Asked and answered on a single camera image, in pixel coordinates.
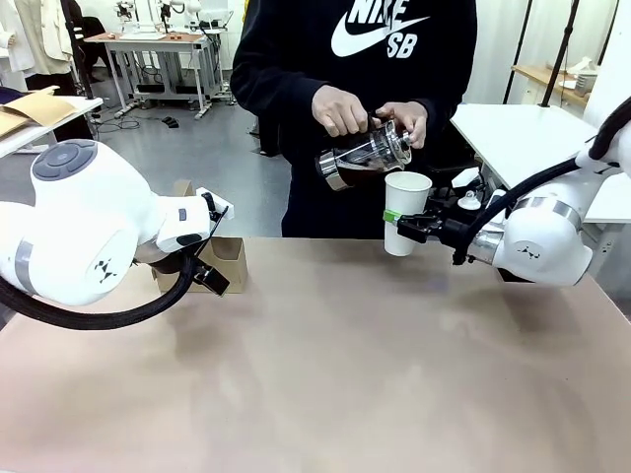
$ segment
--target black logo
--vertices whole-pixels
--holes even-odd
[[[111,258],[107,262],[99,261],[99,264],[97,264],[97,266],[95,266],[95,270],[97,270],[99,268],[101,268],[103,270],[104,277],[101,279],[100,284],[104,283],[109,276],[113,276],[113,277],[118,276],[116,273],[110,273],[110,272],[107,271],[107,267],[109,266],[109,263],[111,263]]]
[[[519,250],[519,253],[527,253],[528,256],[530,256],[530,259],[539,259],[541,257],[541,254],[534,254],[532,252],[530,252],[530,247],[527,246],[526,248]]]

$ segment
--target table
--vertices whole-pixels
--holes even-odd
[[[0,332],[0,465],[29,473],[627,473],[631,327],[587,277],[504,284],[437,243],[245,241],[243,295],[108,333]],[[134,268],[98,309],[157,295]]]
[[[555,106],[464,104],[452,123],[485,169],[509,189],[572,158],[597,134],[588,123]],[[630,201],[631,179],[620,174],[604,183],[592,204],[585,230],[596,241],[593,274],[602,269],[624,225],[631,223]]]
[[[218,35],[214,31],[209,35]],[[171,35],[156,40],[121,39],[120,34],[103,33],[86,39],[86,42],[98,42],[105,45],[111,70],[115,70],[112,54],[123,72],[123,82],[128,89],[124,92],[118,77],[114,74],[114,83],[122,107],[115,116],[120,117],[133,109],[137,103],[128,105],[126,98],[133,100],[188,100],[199,101],[199,112],[195,115],[200,119],[212,106],[210,102],[222,87],[223,77],[221,66],[213,59],[211,41],[204,34],[177,34],[181,39],[171,39]],[[138,86],[147,75],[144,52],[155,52],[160,66],[160,75],[164,86],[163,91],[141,92]],[[181,53],[190,54],[190,64],[195,75],[195,93],[187,90],[179,91],[183,85],[182,65],[179,59]]]
[[[9,155],[17,152],[18,150],[24,148],[35,140],[47,136],[48,143],[54,144],[57,142],[54,135],[54,130],[68,123],[69,121],[74,120],[86,113],[90,110],[94,110],[95,108],[103,105],[103,99],[93,99],[88,100],[83,97],[59,97],[60,99],[64,99],[65,101],[69,101],[75,108],[76,111],[72,114],[61,120],[59,123],[56,123],[53,126],[41,126],[36,123],[31,125],[24,126],[20,128],[18,131],[11,133],[10,135],[5,136],[0,139],[0,159],[6,158]]]
[[[552,71],[547,67],[538,66],[513,66],[513,70],[522,76],[528,78],[528,87],[524,94],[522,103],[539,104],[543,101],[545,90],[550,83]],[[585,113],[588,106],[589,97],[580,97],[576,91],[562,87],[560,84],[565,80],[570,80],[574,76],[569,74],[559,74],[558,79],[554,83],[553,103],[559,104],[563,109],[570,111],[579,118]]]

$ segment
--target nike logo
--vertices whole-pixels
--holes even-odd
[[[346,21],[348,14],[344,14],[337,24],[333,37],[331,38],[331,48],[338,57],[348,57],[358,52],[364,51],[374,46],[380,41],[385,40],[389,35],[398,33],[412,25],[423,22],[430,17],[419,18],[418,20],[410,20],[408,22],[396,22],[394,28],[382,27],[373,32],[363,34],[350,34],[346,30]]]

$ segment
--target cup rim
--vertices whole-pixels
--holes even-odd
[[[403,179],[415,179],[412,185],[401,182]],[[427,175],[420,172],[410,172],[403,170],[401,172],[392,172],[386,176],[386,185],[396,190],[402,190],[405,192],[425,192],[430,190],[434,183]]]

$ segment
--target brown box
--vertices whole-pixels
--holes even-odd
[[[0,107],[0,138],[34,121],[52,126],[76,111],[69,102],[54,97],[57,87],[26,94]]]
[[[176,196],[195,195],[190,180],[179,180],[175,183]],[[200,259],[214,267],[228,281],[228,294],[241,294],[247,282],[247,262],[245,259],[245,244],[243,238],[214,236],[208,242]],[[152,270],[154,280],[160,291],[165,293],[177,280],[177,274],[161,274]],[[210,293],[205,287],[193,284],[189,290],[192,293]]]

